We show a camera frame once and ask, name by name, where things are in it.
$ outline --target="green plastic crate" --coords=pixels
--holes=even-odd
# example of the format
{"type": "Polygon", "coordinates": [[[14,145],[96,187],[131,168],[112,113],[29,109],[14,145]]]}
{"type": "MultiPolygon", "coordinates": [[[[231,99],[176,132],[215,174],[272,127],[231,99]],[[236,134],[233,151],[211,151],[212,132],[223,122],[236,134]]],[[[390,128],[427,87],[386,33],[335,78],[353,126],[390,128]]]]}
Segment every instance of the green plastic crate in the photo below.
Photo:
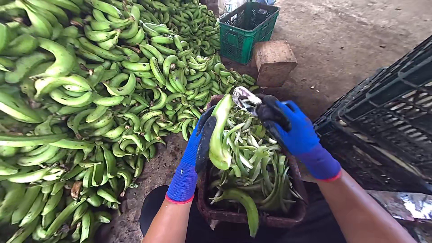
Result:
{"type": "Polygon", "coordinates": [[[219,20],[220,54],[241,64],[252,58],[256,42],[270,40],[280,8],[247,2],[219,20]]]}

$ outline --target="concrete floor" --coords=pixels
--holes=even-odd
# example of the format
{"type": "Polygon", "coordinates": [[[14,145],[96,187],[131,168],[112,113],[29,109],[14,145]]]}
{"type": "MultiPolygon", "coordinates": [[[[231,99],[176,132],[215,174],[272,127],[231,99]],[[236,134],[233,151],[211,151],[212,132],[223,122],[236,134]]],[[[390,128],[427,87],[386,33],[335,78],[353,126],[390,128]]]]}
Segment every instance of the concrete floor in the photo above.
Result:
{"type": "MultiPolygon", "coordinates": [[[[281,10],[272,40],[287,40],[299,64],[283,87],[265,91],[294,100],[312,120],[432,33],[429,0],[278,0],[276,6],[281,10]]],[[[256,74],[249,66],[239,69],[256,74]]],[[[103,242],[142,238],[137,221],[144,198],[157,186],[170,183],[186,147],[180,134],[166,141],[167,147],[160,146],[158,156],[145,165],[139,187],[125,195],[123,214],[102,228],[107,236],[103,242]]]]}

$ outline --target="wooden block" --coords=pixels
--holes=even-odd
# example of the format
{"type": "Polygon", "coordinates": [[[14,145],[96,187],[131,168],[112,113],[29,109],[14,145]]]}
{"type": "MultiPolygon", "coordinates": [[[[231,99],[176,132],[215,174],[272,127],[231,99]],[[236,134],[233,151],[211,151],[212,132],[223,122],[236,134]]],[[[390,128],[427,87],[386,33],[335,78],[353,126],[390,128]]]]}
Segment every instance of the wooden block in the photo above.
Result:
{"type": "Polygon", "coordinates": [[[287,41],[257,42],[254,61],[259,72],[257,85],[261,87],[281,87],[297,66],[287,41]]]}

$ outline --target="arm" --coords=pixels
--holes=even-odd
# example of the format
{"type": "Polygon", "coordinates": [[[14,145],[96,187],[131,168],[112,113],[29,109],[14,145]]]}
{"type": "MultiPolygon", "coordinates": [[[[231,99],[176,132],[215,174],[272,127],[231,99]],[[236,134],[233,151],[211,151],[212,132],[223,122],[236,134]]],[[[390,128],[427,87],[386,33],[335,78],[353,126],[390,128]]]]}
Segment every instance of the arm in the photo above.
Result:
{"type": "Polygon", "coordinates": [[[144,236],[143,243],[182,243],[186,240],[189,212],[199,173],[205,168],[210,137],[216,125],[211,116],[214,106],[201,115],[189,138],[158,213],[144,236]]]}
{"type": "Polygon", "coordinates": [[[332,182],[317,183],[347,242],[416,242],[345,170],[332,182]]]}
{"type": "Polygon", "coordinates": [[[350,243],[414,243],[415,240],[343,169],[319,143],[311,121],[292,101],[270,104],[285,115],[291,130],[274,121],[263,125],[306,165],[343,235],[350,243]]]}
{"type": "Polygon", "coordinates": [[[183,243],[192,201],[176,204],[165,199],[147,231],[143,243],[183,243]]]}

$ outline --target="hand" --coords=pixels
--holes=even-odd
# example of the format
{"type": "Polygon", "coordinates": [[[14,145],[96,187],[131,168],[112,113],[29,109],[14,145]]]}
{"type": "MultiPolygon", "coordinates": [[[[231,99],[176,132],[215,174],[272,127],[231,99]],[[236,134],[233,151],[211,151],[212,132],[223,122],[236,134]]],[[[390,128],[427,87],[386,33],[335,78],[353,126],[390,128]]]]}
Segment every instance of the hand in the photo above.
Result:
{"type": "Polygon", "coordinates": [[[176,204],[190,202],[194,198],[198,173],[206,167],[209,143],[216,126],[211,116],[215,106],[204,112],[189,138],[186,150],[169,185],[166,198],[176,204]]]}
{"type": "Polygon", "coordinates": [[[261,100],[286,119],[286,121],[279,119],[280,122],[284,124],[289,122],[290,125],[284,126],[289,127],[289,130],[283,129],[274,119],[267,116],[267,119],[262,121],[264,127],[281,145],[306,165],[312,176],[323,181],[333,181],[340,177],[339,162],[321,146],[311,120],[293,101],[280,102],[274,97],[271,99],[264,97],[261,100]]]}
{"type": "Polygon", "coordinates": [[[311,151],[313,147],[319,145],[320,139],[314,131],[311,120],[293,101],[280,102],[276,100],[274,105],[290,122],[291,130],[284,130],[274,121],[264,121],[263,125],[276,138],[279,138],[280,142],[282,142],[293,155],[296,156],[307,153],[311,151]]]}

